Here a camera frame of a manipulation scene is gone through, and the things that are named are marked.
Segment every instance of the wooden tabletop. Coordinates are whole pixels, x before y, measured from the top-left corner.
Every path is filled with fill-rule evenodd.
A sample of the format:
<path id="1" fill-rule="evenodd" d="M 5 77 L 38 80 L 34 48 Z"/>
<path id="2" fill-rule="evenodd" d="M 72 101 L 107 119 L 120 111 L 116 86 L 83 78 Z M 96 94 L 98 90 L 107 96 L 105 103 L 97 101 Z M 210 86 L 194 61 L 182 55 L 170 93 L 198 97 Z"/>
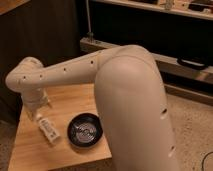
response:
<path id="1" fill-rule="evenodd" d="M 0 15 L 4 14 L 30 0 L 0 0 Z"/>
<path id="2" fill-rule="evenodd" d="M 53 108 L 43 107 L 40 112 L 59 130 L 61 141 L 51 146 L 37 124 L 31 122 L 23 110 L 9 171 L 45 171 L 110 158 L 104 136 L 89 149 L 77 149 L 70 145 L 66 134 L 69 122 L 76 115 L 84 112 L 97 114 L 93 85 L 48 88 L 47 93 Z"/>

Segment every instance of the white robotic arm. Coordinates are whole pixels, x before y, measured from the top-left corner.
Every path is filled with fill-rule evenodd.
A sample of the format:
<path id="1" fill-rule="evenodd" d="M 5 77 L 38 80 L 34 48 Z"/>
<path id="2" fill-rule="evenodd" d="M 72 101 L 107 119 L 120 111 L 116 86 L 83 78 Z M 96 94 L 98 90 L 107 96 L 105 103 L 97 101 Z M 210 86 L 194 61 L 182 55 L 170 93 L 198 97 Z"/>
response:
<path id="1" fill-rule="evenodd" d="M 32 115 L 48 102 L 43 88 L 93 82 L 117 170 L 179 171 L 164 86 L 146 49 L 121 46 L 47 68 L 25 58 L 6 78 Z"/>

